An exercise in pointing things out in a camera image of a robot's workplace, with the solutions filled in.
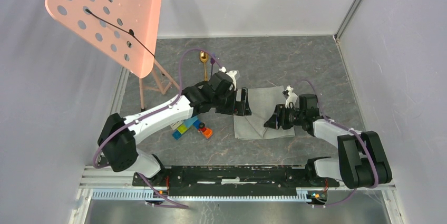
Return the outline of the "grey cloth napkin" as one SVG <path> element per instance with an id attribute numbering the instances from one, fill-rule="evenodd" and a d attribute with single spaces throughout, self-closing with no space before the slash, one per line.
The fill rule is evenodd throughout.
<path id="1" fill-rule="evenodd" d="M 240 140 L 262 140 L 290 138 L 295 136 L 294 129 L 271 129 L 264 123 L 273 115 L 277 104 L 284 104 L 284 87 L 274 86 L 248 89 L 249 116 L 234 116 L 235 138 Z"/>

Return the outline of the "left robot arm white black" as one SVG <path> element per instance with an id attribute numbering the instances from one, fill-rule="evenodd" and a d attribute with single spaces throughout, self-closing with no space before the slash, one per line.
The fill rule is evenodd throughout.
<path id="1" fill-rule="evenodd" d="M 171 100 L 136 115 L 121 117 L 110 115 L 98 139 L 97 161 L 103 154 L 106 163 L 97 169 L 110 167 L 114 172 L 133 171 L 143 175 L 153 186 L 161 185 L 166 178 L 162 163 L 155 155 L 137 148 L 138 144 L 175 122 L 207 113 L 250 116 L 248 89 L 237 88 L 238 71 L 217 72 L 209 81 L 184 88 Z"/>

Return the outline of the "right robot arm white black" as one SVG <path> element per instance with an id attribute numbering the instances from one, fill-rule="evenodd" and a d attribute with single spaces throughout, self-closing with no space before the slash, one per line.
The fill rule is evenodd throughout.
<path id="1" fill-rule="evenodd" d="M 307 161 L 304 178 L 309 185 L 318 186 L 330 178 L 349 189 L 357 189 L 375 188 L 392 181 L 392 170 L 378 133 L 348 128 L 323 115 L 314 94 L 297 98 L 298 106 L 292 102 L 277 104 L 264 127 L 276 130 L 300 127 L 337 148 L 336 157 Z"/>

